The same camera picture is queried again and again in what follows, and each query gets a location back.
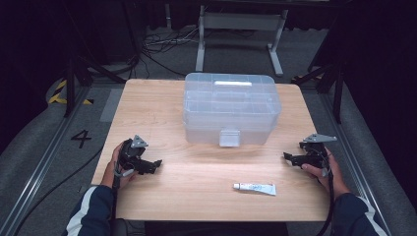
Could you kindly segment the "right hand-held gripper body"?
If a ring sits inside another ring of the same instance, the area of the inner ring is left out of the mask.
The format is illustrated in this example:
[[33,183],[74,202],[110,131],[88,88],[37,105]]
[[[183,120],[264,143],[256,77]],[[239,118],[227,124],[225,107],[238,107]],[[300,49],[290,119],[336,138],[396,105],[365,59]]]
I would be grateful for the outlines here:
[[321,134],[312,134],[299,143],[301,149],[306,153],[306,157],[301,159],[307,161],[308,164],[317,168],[328,168],[328,153],[325,143],[335,142],[337,137],[326,136]]

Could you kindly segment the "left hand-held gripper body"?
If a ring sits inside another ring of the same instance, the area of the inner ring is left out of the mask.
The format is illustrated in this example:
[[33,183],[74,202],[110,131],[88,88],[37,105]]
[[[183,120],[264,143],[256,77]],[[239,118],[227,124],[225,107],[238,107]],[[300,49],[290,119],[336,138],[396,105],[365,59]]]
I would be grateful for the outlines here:
[[145,172],[146,165],[142,160],[142,154],[145,152],[148,143],[145,142],[139,135],[133,139],[126,140],[119,152],[119,164],[125,170],[135,170],[138,172]]

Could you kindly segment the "white ointment tube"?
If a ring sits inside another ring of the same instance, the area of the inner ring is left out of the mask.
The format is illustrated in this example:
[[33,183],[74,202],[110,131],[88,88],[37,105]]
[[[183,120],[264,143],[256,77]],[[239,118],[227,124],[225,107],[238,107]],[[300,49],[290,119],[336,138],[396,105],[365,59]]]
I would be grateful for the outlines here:
[[233,188],[239,191],[252,191],[270,196],[276,195],[276,188],[273,184],[234,183]]

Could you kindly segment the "clear plastic storage box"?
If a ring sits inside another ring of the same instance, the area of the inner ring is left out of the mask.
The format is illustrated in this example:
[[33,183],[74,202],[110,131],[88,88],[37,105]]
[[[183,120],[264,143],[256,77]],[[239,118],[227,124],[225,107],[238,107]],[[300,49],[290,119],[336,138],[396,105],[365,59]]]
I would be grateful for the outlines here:
[[277,88],[269,76],[191,73],[185,78],[183,124],[190,143],[262,145],[280,112]]

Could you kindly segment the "person's left hand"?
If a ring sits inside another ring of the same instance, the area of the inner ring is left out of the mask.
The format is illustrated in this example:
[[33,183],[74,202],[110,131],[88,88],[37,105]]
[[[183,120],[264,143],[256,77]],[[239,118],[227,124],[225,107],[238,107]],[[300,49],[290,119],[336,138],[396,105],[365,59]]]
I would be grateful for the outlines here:
[[[111,160],[107,163],[107,166],[105,168],[102,180],[100,184],[102,186],[107,186],[109,188],[113,185],[114,180],[114,169],[115,169],[115,163],[118,160],[119,152],[123,144],[119,144],[113,151]],[[134,172],[126,177],[120,178],[120,189],[124,188],[126,185],[128,185],[130,182],[134,181],[137,177],[137,173]]]

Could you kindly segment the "person's right hand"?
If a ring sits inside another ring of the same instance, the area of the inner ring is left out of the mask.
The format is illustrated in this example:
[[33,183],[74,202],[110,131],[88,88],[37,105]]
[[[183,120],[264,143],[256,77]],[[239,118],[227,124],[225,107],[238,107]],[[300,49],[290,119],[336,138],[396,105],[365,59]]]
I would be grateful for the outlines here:
[[[347,188],[343,181],[342,172],[339,168],[338,163],[336,162],[333,154],[327,150],[329,167],[333,175],[333,191],[334,197],[337,199],[339,196],[349,193],[350,190]],[[324,176],[322,170],[310,164],[303,164],[302,169],[313,179],[317,179],[320,184],[322,184],[327,191],[329,191],[329,181],[328,176]]]

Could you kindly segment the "black metal stand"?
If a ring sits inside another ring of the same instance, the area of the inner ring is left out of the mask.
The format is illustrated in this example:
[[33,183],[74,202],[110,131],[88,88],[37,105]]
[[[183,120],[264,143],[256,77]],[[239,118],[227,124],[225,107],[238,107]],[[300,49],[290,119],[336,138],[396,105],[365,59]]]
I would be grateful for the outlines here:
[[82,88],[89,88],[93,83],[92,73],[89,71],[89,68],[93,68],[100,75],[116,84],[125,84],[126,79],[122,79],[115,73],[105,69],[99,60],[104,54],[104,47],[98,37],[98,29],[91,15],[90,0],[59,1],[66,17],[62,34],[69,53],[65,73],[67,82],[65,117],[69,117],[77,104],[75,81],[78,81]]
[[321,76],[320,80],[316,84],[316,91],[318,93],[329,93],[330,89],[334,88],[332,115],[335,118],[335,121],[340,124],[340,108],[343,89],[342,65],[340,63],[325,65],[311,71],[307,75],[296,76],[291,80],[291,83],[300,86],[314,78],[317,78],[318,76]]

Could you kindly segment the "yellow black floor tape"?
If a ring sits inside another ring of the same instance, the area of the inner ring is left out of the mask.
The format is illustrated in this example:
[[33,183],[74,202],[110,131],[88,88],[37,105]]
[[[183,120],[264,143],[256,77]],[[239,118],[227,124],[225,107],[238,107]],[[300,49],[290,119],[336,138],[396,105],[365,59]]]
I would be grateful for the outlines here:
[[[67,99],[60,96],[61,92],[63,91],[64,87],[67,85],[67,80],[63,79],[58,86],[56,87],[55,91],[52,93],[51,97],[48,100],[48,103],[61,103],[67,104]],[[83,101],[85,105],[93,105],[94,99],[85,99]]]

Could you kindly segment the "metal floor rail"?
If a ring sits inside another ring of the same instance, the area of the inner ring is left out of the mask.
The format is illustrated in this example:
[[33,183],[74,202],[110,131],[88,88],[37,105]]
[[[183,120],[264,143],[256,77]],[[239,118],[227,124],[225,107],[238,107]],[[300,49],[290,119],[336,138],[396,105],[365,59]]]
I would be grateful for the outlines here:
[[330,121],[332,128],[335,131],[335,135],[338,138],[338,142],[341,145],[342,155],[347,165],[349,173],[355,183],[357,192],[361,197],[367,200],[376,211],[377,222],[383,228],[387,236],[391,236],[391,232],[387,226],[387,222],[381,213],[381,209],[376,201],[375,195],[362,171],[360,164],[356,158],[356,155],[352,149],[352,146],[348,142],[348,139],[344,133],[343,127],[336,121],[333,115],[332,101],[325,94],[319,95],[320,101],[326,111],[326,115]]
[[60,120],[58,128],[49,141],[49,144],[36,168],[26,182],[25,187],[23,188],[19,198],[14,204],[14,207],[12,208],[5,221],[1,224],[0,236],[13,236],[17,232],[19,224],[23,221],[24,216],[29,210],[30,204],[36,195],[49,169],[49,166],[56,156],[57,149],[62,144],[65,133],[68,131],[71,122],[73,121],[79,108],[82,106],[88,93],[89,88],[81,87],[75,96],[75,101],[72,104],[68,104],[68,106],[72,108],[70,114]]

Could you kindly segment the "white metal table frame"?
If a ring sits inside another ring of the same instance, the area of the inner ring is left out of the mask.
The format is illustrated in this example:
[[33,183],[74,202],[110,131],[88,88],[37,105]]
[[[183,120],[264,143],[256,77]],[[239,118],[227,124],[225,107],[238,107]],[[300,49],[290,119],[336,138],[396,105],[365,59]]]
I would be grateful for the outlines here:
[[200,7],[198,29],[199,45],[195,70],[202,72],[205,61],[205,30],[263,30],[273,31],[274,40],[267,45],[269,58],[278,77],[283,76],[283,70],[277,54],[284,25],[287,19],[287,10],[277,15],[213,13],[208,12],[206,6]]

